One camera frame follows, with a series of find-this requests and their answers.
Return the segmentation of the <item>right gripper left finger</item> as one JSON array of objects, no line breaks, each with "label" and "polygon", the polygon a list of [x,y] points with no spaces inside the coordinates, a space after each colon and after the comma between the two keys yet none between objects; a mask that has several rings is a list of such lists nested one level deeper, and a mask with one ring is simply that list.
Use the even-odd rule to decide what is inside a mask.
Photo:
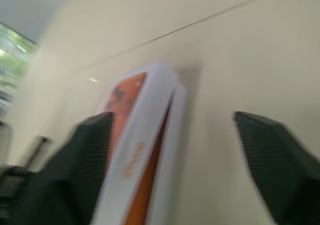
[{"label": "right gripper left finger", "polygon": [[87,118],[34,174],[13,204],[11,225],[89,225],[105,179],[113,113]]}]

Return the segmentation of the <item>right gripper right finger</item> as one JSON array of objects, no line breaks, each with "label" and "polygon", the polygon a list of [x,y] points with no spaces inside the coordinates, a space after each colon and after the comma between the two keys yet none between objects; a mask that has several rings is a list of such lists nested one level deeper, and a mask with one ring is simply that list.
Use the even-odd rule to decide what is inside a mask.
[{"label": "right gripper right finger", "polygon": [[320,162],[278,121],[234,113],[248,169],[277,225],[320,223]]}]

